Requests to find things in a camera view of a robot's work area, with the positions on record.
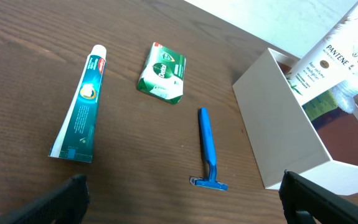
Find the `table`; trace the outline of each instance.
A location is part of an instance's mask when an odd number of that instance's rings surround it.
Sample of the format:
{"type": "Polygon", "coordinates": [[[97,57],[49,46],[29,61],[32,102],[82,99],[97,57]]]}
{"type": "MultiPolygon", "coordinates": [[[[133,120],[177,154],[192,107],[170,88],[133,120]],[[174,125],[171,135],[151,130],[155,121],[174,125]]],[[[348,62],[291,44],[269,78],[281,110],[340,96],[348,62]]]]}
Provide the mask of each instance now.
{"type": "Polygon", "coordinates": [[[276,49],[184,1],[0,0],[0,214],[81,173],[84,223],[285,223],[232,90],[267,47],[276,49]],[[136,90],[155,41],[187,57],[178,105],[136,90]],[[108,51],[93,162],[48,158],[95,44],[108,51]],[[203,175],[200,107],[228,192],[189,183],[203,175]]]}

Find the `soap bar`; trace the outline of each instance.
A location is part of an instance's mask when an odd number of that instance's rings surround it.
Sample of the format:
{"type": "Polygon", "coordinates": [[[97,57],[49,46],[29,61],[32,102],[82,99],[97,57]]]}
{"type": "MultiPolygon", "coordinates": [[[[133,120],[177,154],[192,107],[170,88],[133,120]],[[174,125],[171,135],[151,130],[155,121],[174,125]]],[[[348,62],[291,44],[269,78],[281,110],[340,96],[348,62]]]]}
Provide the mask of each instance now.
{"type": "Polygon", "coordinates": [[[151,47],[137,89],[175,105],[183,96],[186,58],[155,42],[151,47]]]}

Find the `pantene bottle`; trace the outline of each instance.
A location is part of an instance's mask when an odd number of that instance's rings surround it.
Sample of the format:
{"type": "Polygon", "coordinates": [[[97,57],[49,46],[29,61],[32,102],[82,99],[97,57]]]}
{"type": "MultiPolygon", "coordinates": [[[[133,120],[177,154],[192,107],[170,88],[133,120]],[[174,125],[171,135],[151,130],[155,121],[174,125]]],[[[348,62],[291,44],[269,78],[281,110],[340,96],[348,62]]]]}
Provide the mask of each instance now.
{"type": "Polygon", "coordinates": [[[358,72],[358,2],[286,75],[300,105],[358,72]]]}

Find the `white cap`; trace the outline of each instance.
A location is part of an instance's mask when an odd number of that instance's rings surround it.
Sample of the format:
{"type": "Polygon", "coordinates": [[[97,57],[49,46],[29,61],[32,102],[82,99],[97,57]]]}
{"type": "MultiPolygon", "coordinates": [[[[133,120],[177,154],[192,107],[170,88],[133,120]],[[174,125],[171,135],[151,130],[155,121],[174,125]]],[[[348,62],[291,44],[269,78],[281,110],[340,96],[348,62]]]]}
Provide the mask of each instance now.
{"type": "Polygon", "coordinates": [[[94,45],[92,52],[90,52],[90,55],[97,55],[105,60],[106,48],[100,44],[94,45]]]}

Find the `razor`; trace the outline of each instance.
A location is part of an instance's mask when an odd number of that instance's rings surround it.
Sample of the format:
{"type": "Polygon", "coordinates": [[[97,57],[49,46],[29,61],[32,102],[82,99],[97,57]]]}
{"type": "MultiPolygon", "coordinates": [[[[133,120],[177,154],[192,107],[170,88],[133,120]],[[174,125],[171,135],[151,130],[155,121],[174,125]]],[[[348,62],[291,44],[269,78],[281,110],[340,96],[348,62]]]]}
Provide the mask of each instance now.
{"type": "Polygon", "coordinates": [[[206,187],[215,190],[227,190],[227,185],[217,182],[217,166],[214,138],[210,127],[208,110],[201,108],[198,114],[200,135],[204,147],[205,159],[209,165],[209,176],[206,178],[190,177],[190,183],[198,187],[206,187]]]}

